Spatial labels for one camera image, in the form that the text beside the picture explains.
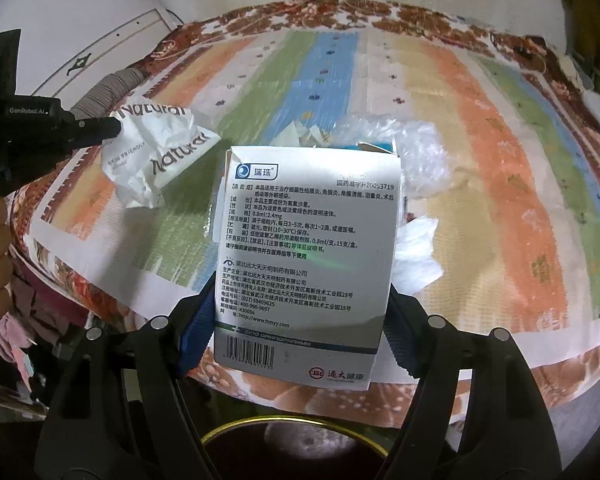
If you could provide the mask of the white Natural wrapper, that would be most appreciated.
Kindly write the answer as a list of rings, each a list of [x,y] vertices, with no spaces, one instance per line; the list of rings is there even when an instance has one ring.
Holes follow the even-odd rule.
[[[118,135],[102,142],[102,172],[125,208],[163,205],[163,189],[220,142],[203,114],[145,98],[111,114]]]

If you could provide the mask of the white wooden headboard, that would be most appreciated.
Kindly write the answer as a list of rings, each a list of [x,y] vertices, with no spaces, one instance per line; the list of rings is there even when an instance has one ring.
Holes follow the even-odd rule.
[[[153,8],[137,15],[69,58],[32,94],[57,98],[63,107],[73,107],[102,78],[148,55],[172,29],[166,10]]]

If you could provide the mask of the dark round trash bin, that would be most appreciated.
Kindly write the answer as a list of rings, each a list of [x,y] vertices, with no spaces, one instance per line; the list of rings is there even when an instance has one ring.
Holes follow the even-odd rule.
[[[294,415],[259,415],[227,422],[207,432],[203,445],[224,437],[237,437],[251,431],[260,431],[265,444],[272,444],[293,458],[302,460],[327,460],[341,457],[357,446],[367,448],[384,460],[388,451],[362,432],[349,429],[336,422],[309,419]]]

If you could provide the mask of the floral red brown blanket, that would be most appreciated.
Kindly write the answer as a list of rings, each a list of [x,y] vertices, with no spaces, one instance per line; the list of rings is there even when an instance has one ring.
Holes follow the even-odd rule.
[[[396,2],[290,0],[178,27],[76,103],[190,138],[87,148],[16,194],[18,256],[135,330],[210,278],[188,376],[399,426],[388,286],[512,333],[549,406],[600,381],[600,122],[541,39]]]

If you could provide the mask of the clear plastic bag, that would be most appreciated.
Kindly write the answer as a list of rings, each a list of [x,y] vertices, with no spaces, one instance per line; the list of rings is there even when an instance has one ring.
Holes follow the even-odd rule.
[[[330,135],[332,146],[338,148],[365,142],[398,156],[402,193],[409,198],[433,196],[452,182],[454,162],[433,122],[350,114],[336,122]]]

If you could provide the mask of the white tissue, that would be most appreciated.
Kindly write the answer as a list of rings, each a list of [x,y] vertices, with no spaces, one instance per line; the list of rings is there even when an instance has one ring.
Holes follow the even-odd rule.
[[[432,254],[439,220],[419,217],[396,230],[391,281],[400,294],[414,296],[443,276]]]

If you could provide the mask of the teal white courier bag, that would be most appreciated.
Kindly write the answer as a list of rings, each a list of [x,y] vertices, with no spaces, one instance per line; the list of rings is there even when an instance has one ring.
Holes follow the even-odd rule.
[[[372,143],[366,141],[358,141],[356,147],[360,151],[370,153],[393,154],[394,149],[391,143]]]

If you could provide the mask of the white medicine box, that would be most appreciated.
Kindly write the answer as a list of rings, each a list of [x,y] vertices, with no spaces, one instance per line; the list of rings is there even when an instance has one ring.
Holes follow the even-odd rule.
[[[213,352],[222,365],[365,390],[388,304],[401,164],[353,148],[226,156]]]

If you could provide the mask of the grey rolled pillow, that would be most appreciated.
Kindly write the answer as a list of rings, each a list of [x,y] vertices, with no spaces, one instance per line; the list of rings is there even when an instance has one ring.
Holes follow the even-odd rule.
[[[135,67],[109,74],[88,90],[70,112],[76,119],[105,117],[146,78],[146,73]]]

